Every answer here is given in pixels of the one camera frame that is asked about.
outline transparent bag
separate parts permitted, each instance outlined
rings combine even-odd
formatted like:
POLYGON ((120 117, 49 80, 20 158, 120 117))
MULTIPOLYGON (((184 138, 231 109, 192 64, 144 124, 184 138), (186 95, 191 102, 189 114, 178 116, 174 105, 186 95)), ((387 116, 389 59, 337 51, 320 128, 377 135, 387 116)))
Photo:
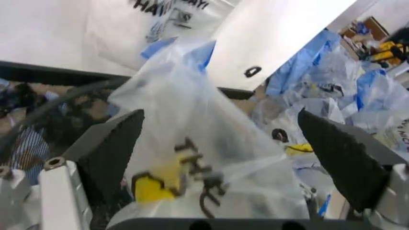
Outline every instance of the transparent bag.
MULTIPOLYGON (((221 208, 210 208, 216 218, 308 218, 283 150, 209 82, 205 67, 214 45, 180 37, 110 96, 110 102, 123 109, 145 111, 125 177, 130 181, 141 171, 173 161, 175 145, 189 137, 203 161, 222 173, 223 183, 228 184, 221 208), (233 211, 240 205, 246 208, 233 211)), ((149 215, 135 212, 134 217, 203 217, 187 211, 199 210, 201 191, 192 183, 175 200, 140 205, 139 211, 156 208, 144 212, 149 215)))

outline clutter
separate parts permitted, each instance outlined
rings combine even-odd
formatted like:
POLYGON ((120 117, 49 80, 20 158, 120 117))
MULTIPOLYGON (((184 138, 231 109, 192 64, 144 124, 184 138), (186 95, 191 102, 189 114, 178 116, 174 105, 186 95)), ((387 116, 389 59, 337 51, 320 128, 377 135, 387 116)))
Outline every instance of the clutter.
MULTIPOLYGON (((211 166, 212 175, 223 175, 223 185, 228 186, 223 196, 217 195, 220 207, 206 206, 214 217, 307 218, 305 200, 284 151, 206 77, 204 68, 214 45, 179 37, 111 94, 115 105, 145 111, 125 178, 129 183, 138 173, 177 162, 175 146, 188 137, 203 155, 203 167, 211 166)), ((187 175, 185 195, 140 205, 135 217, 210 217, 199 202, 203 181, 187 175)))
MULTIPOLYGON (((360 32, 368 34, 364 27, 360 32)), ((399 127, 404 128, 402 124, 409 118, 408 91, 379 66, 353 60, 337 41, 339 36, 328 31, 311 40, 271 76, 266 89, 269 96, 258 102, 251 115, 285 150, 301 183, 317 190, 321 215, 334 183, 298 126, 301 110, 378 133, 375 137, 387 147, 406 155, 406 144, 399 142, 399 127)))
POLYGON ((339 42, 340 37, 337 34, 327 30, 320 32, 274 72, 270 77, 266 94, 279 95, 285 92, 290 85, 298 83, 314 62, 318 64, 320 55, 330 52, 339 42))
POLYGON ((0 118, 16 108, 27 107, 27 113, 46 103, 42 95, 37 95, 26 83, 0 92, 0 118))

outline white bag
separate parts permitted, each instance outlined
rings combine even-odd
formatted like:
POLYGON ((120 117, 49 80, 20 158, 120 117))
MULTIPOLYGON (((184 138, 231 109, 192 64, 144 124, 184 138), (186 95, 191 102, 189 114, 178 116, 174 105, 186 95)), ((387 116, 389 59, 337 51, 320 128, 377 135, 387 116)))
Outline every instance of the white bag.
POLYGON ((178 0, 163 36, 171 38, 192 31, 211 35, 234 7, 227 0, 178 0))
POLYGON ((159 40, 176 0, 91 0, 87 42, 99 55, 138 70, 141 51, 159 40))
MULTIPOLYGON (((251 210, 261 201, 266 209, 259 218, 307 218, 305 200, 283 150, 206 77, 204 67, 214 44, 180 37, 110 96, 110 102, 121 108, 145 111, 125 177, 174 160, 175 145, 189 137, 204 163, 223 174, 223 182, 229 184, 227 199, 250 211, 226 212, 233 208, 230 203, 215 211, 216 217, 251 218, 251 210)), ((200 210, 201 191, 202 187, 187 186, 185 196, 172 201, 172 209, 159 201, 149 217, 191 217, 194 213, 202 217, 202 213, 186 211, 200 210)))

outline plastic bag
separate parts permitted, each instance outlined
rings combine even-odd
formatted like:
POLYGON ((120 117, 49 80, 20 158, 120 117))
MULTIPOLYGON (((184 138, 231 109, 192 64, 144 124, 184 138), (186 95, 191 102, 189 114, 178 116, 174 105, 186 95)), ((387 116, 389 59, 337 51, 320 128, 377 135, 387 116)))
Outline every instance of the plastic bag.
MULTIPOLYGON (((206 77, 205 66, 214 44, 180 37, 154 54, 136 76, 110 96, 110 102, 129 111, 144 109, 146 115, 126 179, 173 161, 175 145, 189 137, 203 154, 203 161, 223 173, 224 183, 229 184, 227 196, 240 193, 240 199, 235 200, 250 204, 258 197, 268 207, 263 212, 265 218, 307 218, 305 200, 284 152, 206 77)), ((161 204, 167 201, 163 201, 150 216, 165 212, 167 217, 183 217, 174 213, 192 206, 197 209, 196 191, 194 186, 188 187, 186 195, 172 203, 183 203, 175 205, 173 212, 164 210, 167 207, 161 204)), ((231 217, 222 210, 218 216, 231 217)))
POLYGON ((333 98, 345 118, 358 111, 355 95, 357 79, 364 74, 360 62, 353 60, 341 45, 321 55, 299 82, 289 86, 283 99, 290 106, 302 98, 333 98))
POLYGON ((403 159, 409 161, 409 120, 403 120, 398 126, 378 132, 374 137, 403 159))
POLYGON ((176 37, 197 30, 211 34, 236 4, 227 0, 178 0, 163 36, 176 37))
POLYGON ((266 89, 267 95, 279 95, 285 92, 290 85, 298 83, 305 72, 315 63, 320 56, 332 50, 340 43, 341 37, 333 32, 323 30, 305 45, 291 59, 284 63, 270 77, 266 89))
MULTIPOLYGON (((345 124, 345 120, 339 110, 337 103, 332 98, 327 99, 316 99, 316 98, 305 98, 295 103, 290 108, 286 109, 284 112, 280 113, 274 120, 271 120, 267 125, 262 127, 262 129, 270 134, 273 139, 276 139, 275 133, 280 130, 282 137, 284 137, 284 143, 287 145, 297 145, 307 143, 300 127, 298 126, 298 113, 305 108, 307 111, 321 116, 326 117, 330 120, 345 124)), ((255 121, 255 123, 266 123, 265 117, 259 115, 263 120, 255 121)))
POLYGON ((176 0, 91 0, 86 37, 99 55, 138 70, 140 52, 162 37, 176 0))
POLYGON ((409 92, 383 69, 371 70, 357 81, 359 111, 409 108, 409 92))

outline screw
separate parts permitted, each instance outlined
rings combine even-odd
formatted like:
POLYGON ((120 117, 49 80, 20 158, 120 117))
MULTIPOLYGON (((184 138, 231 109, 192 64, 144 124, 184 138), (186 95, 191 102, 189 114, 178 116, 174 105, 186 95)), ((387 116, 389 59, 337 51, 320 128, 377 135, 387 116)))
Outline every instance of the screw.
POLYGON ((54 158, 47 160, 47 162, 45 162, 44 169, 48 171, 48 170, 55 169, 63 165, 66 165, 65 158, 54 157, 54 158))

